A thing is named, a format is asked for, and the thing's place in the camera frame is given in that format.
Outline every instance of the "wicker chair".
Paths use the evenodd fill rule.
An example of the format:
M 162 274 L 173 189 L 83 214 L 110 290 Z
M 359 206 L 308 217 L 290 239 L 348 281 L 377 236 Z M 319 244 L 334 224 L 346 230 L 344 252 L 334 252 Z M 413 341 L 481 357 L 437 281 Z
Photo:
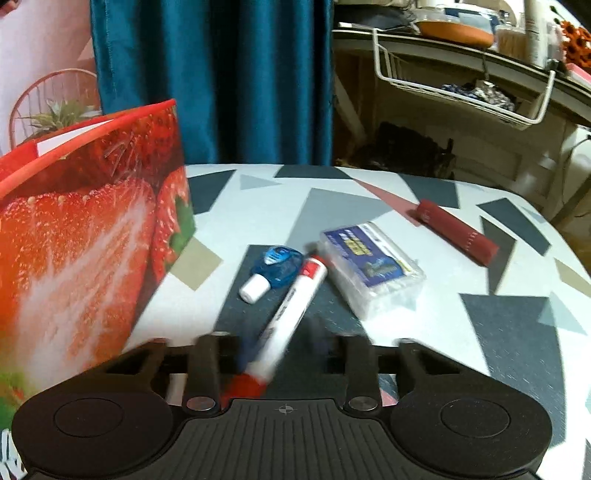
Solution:
M 51 72 L 33 83 L 18 98 L 8 122 L 10 148 L 16 147 L 35 133 L 30 117 L 47 113 L 48 100 L 62 102 L 78 100 L 86 106 L 100 109 L 96 75 L 82 69 L 64 69 Z

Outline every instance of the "bottle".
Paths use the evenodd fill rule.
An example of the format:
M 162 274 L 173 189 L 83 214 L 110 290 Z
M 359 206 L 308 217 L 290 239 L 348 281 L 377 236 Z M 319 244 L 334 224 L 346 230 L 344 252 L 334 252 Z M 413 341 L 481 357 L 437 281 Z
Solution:
M 293 281 L 304 257 L 289 247 L 271 247 L 252 267 L 252 277 L 240 288 L 238 294 L 247 303 L 255 303 L 271 288 L 279 288 Z
M 562 46 L 562 28 L 554 22 L 548 22 L 548 59 L 564 61 Z
M 525 0 L 525 36 L 527 61 L 539 68 L 545 68 L 548 47 L 546 40 L 546 18 L 540 0 Z

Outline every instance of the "strawberry print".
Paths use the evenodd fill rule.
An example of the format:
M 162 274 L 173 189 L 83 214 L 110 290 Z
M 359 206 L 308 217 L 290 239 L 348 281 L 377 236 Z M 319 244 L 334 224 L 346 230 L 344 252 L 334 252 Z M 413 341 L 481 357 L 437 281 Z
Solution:
M 0 373 L 0 431 L 10 428 L 12 417 L 26 400 L 22 374 Z
M 189 184 L 184 167 L 172 172 L 158 194 L 152 241 L 152 268 L 160 282 L 195 233 Z
M 175 111 L 168 108 L 114 130 L 92 142 L 86 155 L 98 161 L 109 181 L 141 176 L 158 189 L 175 150 L 180 152 Z
M 2 210 L 0 338 L 33 390 L 120 353 L 154 222 L 154 192 L 140 179 L 21 197 Z

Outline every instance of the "red paper bag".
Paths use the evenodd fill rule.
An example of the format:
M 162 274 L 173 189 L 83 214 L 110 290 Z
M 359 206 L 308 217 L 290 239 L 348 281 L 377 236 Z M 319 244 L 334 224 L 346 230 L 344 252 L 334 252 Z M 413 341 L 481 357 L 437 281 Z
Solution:
M 0 430 L 121 353 L 194 230 L 173 100 L 0 158 Z

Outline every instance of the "blue curtain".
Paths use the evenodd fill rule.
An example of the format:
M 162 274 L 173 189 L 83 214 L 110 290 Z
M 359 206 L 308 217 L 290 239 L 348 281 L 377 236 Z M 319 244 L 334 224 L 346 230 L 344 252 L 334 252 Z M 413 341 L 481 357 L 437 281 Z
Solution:
M 187 163 L 329 165 L 332 0 L 90 0 L 105 113 L 175 98 Z

